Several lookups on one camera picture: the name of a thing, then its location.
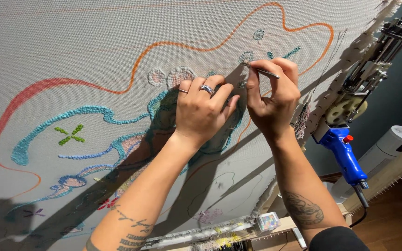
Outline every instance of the gear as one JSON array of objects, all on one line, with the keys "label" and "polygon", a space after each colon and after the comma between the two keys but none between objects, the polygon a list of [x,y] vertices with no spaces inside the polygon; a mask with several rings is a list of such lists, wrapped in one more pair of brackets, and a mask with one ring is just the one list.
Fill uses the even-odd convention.
[{"label": "gear", "polygon": [[[345,120],[349,117],[351,112],[360,104],[362,98],[352,97],[347,100],[340,101],[338,104],[331,106],[330,109],[325,113],[325,119],[330,125],[342,125]],[[359,108],[358,114],[356,114],[353,119],[361,116],[367,109],[367,101],[362,103]]]}]

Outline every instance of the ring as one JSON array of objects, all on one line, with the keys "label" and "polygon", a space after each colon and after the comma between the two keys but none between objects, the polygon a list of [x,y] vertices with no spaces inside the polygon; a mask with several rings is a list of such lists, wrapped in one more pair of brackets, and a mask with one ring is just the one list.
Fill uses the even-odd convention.
[{"label": "ring", "polygon": [[205,85],[205,84],[202,84],[200,86],[200,89],[205,90],[206,92],[210,93],[210,95],[213,95],[215,93],[215,91],[212,88],[210,88],[210,86]]}]

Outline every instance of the tweezers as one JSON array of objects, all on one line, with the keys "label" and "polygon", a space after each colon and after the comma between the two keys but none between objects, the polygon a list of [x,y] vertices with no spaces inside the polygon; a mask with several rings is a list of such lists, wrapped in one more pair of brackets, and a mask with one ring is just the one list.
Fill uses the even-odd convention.
[{"label": "tweezers", "polygon": [[[244,65],[244,66],[246,66],[247,68],[252,68],[252,66],[250,65],[250,64],[248,64],[248,63],[246,63],[246,62],[242,62],[241,63],[241,65]],[[279,79],[280,77],[278,76],[278,75],[275,75],[274,73],[272,73],[272,72],[269,72],[269,71],[265,71],[265,70],[263,70],[263,69],[259,69],[259,68],[255,68],[258,72],[260,72],[262,75],[265,75],[266,77],[276,77],[277,79]]]}]

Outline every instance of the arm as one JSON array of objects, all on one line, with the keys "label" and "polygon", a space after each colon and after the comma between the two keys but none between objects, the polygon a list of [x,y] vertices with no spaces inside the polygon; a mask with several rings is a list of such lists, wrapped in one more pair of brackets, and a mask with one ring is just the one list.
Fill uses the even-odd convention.
[{"label": "arm", "polygon": [[165,199],[190,158],[234,112],[239,96],[231,98],[231,84],[222,85],[214,97],[200,90],[224,82],[222,76],[195,78],[181,83],[176,108],[176,129],[162,150],[124,192],[96,227],[84,251],[138,251],[151,233]]},{"label": "arm", "polygon": [[320,231],[347,224],[302,153],[294,129],[289,125],[300,98],[297,65],[282,58],[259,60],[251,65],[280,76],[271,79],[271,97],[261,97],[258,73],[249,70],[248,109],[271,147],[285,206],[309,245]]}]

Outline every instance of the hand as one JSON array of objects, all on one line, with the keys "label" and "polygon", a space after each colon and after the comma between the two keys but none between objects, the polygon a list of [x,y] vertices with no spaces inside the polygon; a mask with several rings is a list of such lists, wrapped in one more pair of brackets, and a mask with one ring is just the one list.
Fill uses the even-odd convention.
[{"label": "hand", "polygon": [[[212,89],[219,84],[221,87],[211,98],[210,93],[200,89],[202,84]],[[224,77],[221,75],[210,76],[208,79],[197,77],[193,81],[184,80],[179,88],[188,93],[179,91],[174,135],[182,137],[181,142],[187,142],[189,147],[198,151],[232,115],[240,96],[233,96],[222,109],[234,87],[230,83],[224,84]]]},{"label": "hand", "polygon": [[[289,125],[300,98],[297,88],[297,65],[287,59],[275,58],[271,61],[251,62],[246,89],[248,92],[248,110],[252,121],[261,130],[268,142],[277,142],[283,135],[293,134]],[[255,68],[272,72],[280,77],[271,77],[271,97],[260,94],[260,80]]]}]

